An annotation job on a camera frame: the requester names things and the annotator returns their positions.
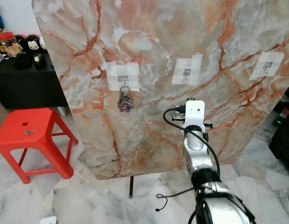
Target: white wall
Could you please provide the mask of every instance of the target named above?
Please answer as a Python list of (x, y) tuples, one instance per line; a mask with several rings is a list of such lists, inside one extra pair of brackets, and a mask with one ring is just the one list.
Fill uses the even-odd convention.
[(7, 31), (16, 34), (41, 32), (34, 17), (31, 0), (0, 0), (0, 15)]

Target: red jar lid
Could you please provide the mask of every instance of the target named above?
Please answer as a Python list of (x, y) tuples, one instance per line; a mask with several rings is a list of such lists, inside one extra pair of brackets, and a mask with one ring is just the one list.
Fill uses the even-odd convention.
[(14, 34), (12, 32), (5, 32), (0, 34), (1, 41), (8, 41), (14, 39)]

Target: black metal stand leg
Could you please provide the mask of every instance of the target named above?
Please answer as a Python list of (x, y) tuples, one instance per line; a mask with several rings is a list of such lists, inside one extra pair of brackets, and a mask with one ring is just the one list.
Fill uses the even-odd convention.
[(129, 198), (133, 198), (133, 184), (134, 184), (134, 176), (130, 177), (130, 193)]

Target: key ring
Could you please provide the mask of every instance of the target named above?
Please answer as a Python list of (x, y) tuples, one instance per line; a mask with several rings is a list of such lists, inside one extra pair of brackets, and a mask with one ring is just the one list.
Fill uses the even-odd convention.
[[(127, 88), (127, 91), (128, 91), (128, 92), (127, 92), (127, 93), (123, 92), (123, 90), (122, 90), (123, 88)], [(129, 88), (128, 86), (126, 86), (126, 85), (123, 85), (123, 86), (120, 88), (120, 92), (121, 92), (121, 93), (129, 94), (130, 91), (131, 91), (130, 88)]]

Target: robotic arm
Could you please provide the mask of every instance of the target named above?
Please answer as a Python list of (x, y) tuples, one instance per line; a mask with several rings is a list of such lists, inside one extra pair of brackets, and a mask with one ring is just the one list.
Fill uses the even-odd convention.
[[(184, 121), (182, 126), (175, 125), (165, 118), (166, 112), (175, 110), (184, 116), (173, 116), (172, 120)], [(243, 205), (229, 188), (220, 180), (218, 159), (208, 142), (206, 128), (212, 124), (204, 124), (204, 101), (187, 99), (186, 105), (167, 110), (165, 121), (182, 130), (184, 135), (183, 154), (187, 170), (195, 190), (197, 224), (249, 224), (255, 223), (254, 216)], [(217, 171), (209, 157), (213, 153)]]

